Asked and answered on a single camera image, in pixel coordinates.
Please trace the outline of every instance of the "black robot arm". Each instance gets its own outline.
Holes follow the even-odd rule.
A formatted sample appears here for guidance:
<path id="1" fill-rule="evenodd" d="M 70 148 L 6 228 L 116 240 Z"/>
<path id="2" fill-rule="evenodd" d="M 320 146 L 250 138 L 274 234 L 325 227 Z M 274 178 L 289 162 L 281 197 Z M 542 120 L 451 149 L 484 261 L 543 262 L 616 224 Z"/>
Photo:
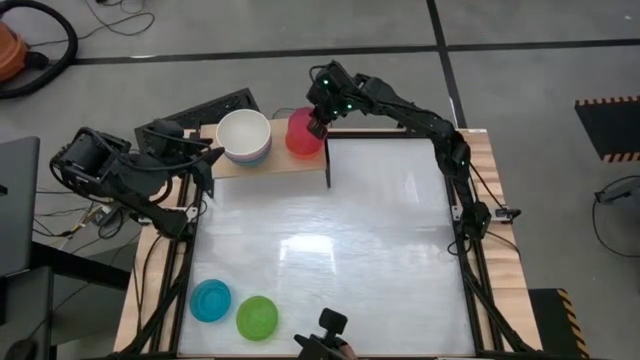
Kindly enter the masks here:
<path id="1" fill-rule="evenodd" d="M 320 69 L 314 76 L 313 70 Z M 357 74 L 351 77 L 336 61 L 310 70 L 313 84 L 307 99 L 315 105 L 309 130 L 318 137 L 326 131 L 325 125 L 360 110 L 363 114 L 388 116 L 408 130 L 431 139 L 440 171 L 450 179 L 462 205 L 459 226 L 472 240 L 484 237 L 491 220 L 487 206 L 474 199 L 469 184 L 471 150 L 453 124 L 438 114 L 420 109 L 400 98 L 393 88 L 376 77 Z"/>
<path id="2" fill-rule="evenodd" d="M 111 198 L 139 216 L 150 219 L 158 232 L 171 240 L 192 236 L 185 211 L 158 206 L 171 191 L 172 179 L 189 174 L 204 192 L 213 195 L 211 166 L 224 148 L 212 149 L 211 139 L 184 139 L 176 123 L 156 120 L 145 125 L 138 139 L 140 150 L 115 136 L 81 128 L 73 141 L 50 161 L 53 176 L 65 187 L 89 200 Z M 163 187 L 165 193 L 151 200 Z"/>

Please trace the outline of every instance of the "white tabletop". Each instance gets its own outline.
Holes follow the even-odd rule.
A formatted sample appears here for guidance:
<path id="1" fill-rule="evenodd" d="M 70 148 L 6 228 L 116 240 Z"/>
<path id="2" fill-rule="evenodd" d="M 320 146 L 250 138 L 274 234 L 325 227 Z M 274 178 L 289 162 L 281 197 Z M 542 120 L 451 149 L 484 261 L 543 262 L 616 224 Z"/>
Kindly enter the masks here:
<path id="1" fill-rule="evenodd" d="M 297 355 L 293 336 L 323 335 L 325 307 L 349 318 L 342 337 L 362 357 L 473 354 L 431 142 L 335 139 L 329 149 L 331 189 L 321 171 L 216 180 L 187 296 L 219 279 L 232 305 L 214 323 L 185 309 L 179 354 Z M 235 324 L 254 295 L 279 311 L 276 332 L 262 342 L 244 339 Z"/>

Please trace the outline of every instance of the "blue translucent bowl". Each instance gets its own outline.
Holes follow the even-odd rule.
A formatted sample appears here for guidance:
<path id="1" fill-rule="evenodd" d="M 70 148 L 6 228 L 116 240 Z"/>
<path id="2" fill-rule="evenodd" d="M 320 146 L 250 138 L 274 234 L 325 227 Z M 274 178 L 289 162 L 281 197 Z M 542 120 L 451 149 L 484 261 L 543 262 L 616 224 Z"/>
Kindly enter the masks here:
<path id="1" fill-rule="evenodd" d="M 227 313 L 231 306 L 231 292 L 220 280 L 205 280 L 198 284 L 189 300 L 193 317 L 202 322 L 214 322 Z"/>

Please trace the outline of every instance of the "green translucent bowl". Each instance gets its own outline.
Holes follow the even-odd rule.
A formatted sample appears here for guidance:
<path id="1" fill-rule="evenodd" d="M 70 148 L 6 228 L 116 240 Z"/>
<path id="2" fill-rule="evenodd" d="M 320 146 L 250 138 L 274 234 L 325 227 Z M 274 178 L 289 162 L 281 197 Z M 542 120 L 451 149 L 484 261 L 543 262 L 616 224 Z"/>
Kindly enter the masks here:
<path id="1" fill-rule="evenodd" d="M 273 301 L 264 296 L 250 297 L 238 309 L 236 326 L 245 339 L 264 340 L 278 326 L 278 309 Z"/>

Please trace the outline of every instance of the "gray floor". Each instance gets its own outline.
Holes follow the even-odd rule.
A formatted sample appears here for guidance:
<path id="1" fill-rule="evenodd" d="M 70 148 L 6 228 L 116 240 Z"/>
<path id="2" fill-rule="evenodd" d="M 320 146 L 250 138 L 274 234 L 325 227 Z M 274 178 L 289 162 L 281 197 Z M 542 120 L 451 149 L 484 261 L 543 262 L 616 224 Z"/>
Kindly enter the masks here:
<path id="1" fill-rule="evenodd" d="M 125 7 L 135 8 L 136 1 L 126 0 Z M 81 35 L 99 25 L 83 0 L 47 3 L 62 11 Z M 640 37 L 640 4 L 635 0 L 446 0 L 437 4 L 449 44 Z M 79 55 L 92 58 L 435 43 L 426 4 L 418 0 L 149 0 L 146 9 L 157 16 L 147 33 L 119 37 L 102 30 L 82 41 Z M 98 11 L 108 20 L 124 17 L 117 7 Z M 5 20 L 32 43 L 61 36 L 28 11 L 9 14 Z M 119 29 L 135 30 L 143 20 L 136 19 Z M 49 46 L 42 50 L 55 56 L 61 49 Z M 640 166 L 601 163 L 573 111 L 573 102 L 638 95 L 640 47 L 450 56 L 468 126 L 489 129 L 506 199 L 524 211 L 515 231 L 528 285 L 569 291 L 592 356 L 637 358 L 638 263 L 612 255 L 597 243 L 590 209 L 594 191 L 620 176 L 637 174 Z M 39 185 L 59 189 L 45 161 L 80 126 L 133 140 L 132 129 L 139 124 L 243 87 L 251 88 L 261 109 L 270 115 L 279 107 L 304 105 L 308 67 L 330 58 L 343 62 L 352 72 L 378 75 L 401 96 L 452 116 L 435 53 L 87 65 L 70 68 L 30 97 L 0 103 L 0 141 L 40 136 L 43 160 Z M 384 118 L 354 115 L 336 126 L 391 124 Z M 38 198 L 38 211 L 78 204 L 85 202 L 42 196 Z M 617 249 L 640 253 L 635 241 L 640 231 L 637 207 L 623 203 L 600 210 L 603 237 Z M 75 219 L 58 220 L 46 225 L 63 230 Z M 137 230 L 137 226 L 128 224 L 117 239 L 97 242 L 81 253 L 92 255 L 117 248 Z M 65 249 L 71 251 L 92 240 L 92 231 L 79 234 Z M 68 285 L 60 291 L 72 289 Z M 105 303 L 115 304 L 105 314 L 119 316 L 122 295 L 98 292 L 85 296 L 71 307 L 78 314 L 90 311 L 95 303 Z M 94 325 L 84 333 L 102 332 L 88 343 L 76 343 L 61 351 L 61 359 L 88 354 L 87 348 L 94 351 L 91 355 L 110 351 L 109 339 L 115 334 L 113 321 Z M 104 350 L 96 354 L 99 348 Z"/>

